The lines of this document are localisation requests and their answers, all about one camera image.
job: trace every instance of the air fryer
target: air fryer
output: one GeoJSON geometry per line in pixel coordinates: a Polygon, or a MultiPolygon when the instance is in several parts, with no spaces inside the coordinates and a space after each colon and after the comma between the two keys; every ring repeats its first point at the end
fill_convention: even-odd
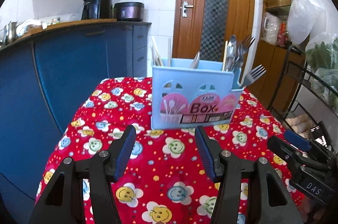
{"type": "Polygon", "coordinates": [[[112,17],[112,0],[83,0],[82,20],[112,17]]]}

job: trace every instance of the door glass panel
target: door glass panel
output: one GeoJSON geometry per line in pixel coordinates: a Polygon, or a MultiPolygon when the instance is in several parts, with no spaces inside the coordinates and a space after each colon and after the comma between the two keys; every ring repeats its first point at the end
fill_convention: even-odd
{"type": "Polygon", "coordinates": [[[205,0],[200,56],[202,60],[222,61],[229,0],[205,0]]]}

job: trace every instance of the blue gripper pad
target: blue gripper pad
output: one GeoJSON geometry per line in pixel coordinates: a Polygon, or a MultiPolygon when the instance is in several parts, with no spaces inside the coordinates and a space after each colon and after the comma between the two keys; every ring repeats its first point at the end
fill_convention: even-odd
{"type": "Polygon", "coordinates": [[[136,129],[134,126],[127,126],[120,139],[114,140],[109,151],[112,152],[112,157],[116,158],[114,180],[118,181],[126,170],[131,151],[136,140],[136,129]]]}
{"type": "Polygon", "coordinates": [[[284,133],[284,139],[303,152],[308,152],[311,149],[310,141],[293,131],[287,130],[284,133]]]}
{"type": "Polygon", "coordinates": [[[220,182],[224,171],[224,166],[219,161],[219,153],[222,151],[221,146],[216,140],[207,136],[203,126],[196,127],[195,141],[207,176],[214,183],[220,182]]]}

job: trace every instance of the blue plastic box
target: blue plastic box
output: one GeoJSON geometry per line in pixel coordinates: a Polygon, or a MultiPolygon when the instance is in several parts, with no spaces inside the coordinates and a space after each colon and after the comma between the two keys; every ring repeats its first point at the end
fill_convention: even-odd
{"type": "Polygon", "coordinates": [[[179,129],[198,125],[227,124],[243,91],[241,70],[222,72],[222,62],[201,60],[190,69],[192,59],[173,58],[171,67],[153,65],[151,128],[179,129]]]}

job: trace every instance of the metal kettle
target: metal kettle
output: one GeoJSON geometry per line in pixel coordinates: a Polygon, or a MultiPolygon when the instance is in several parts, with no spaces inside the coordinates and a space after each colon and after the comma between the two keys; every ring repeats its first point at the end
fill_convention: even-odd
{"type": "Polygon", "coordinates": [[[18,36],[16,34],[16,24],[17,22],[10,22],[3,29],[3,45],[14,42],[18,36]]]}

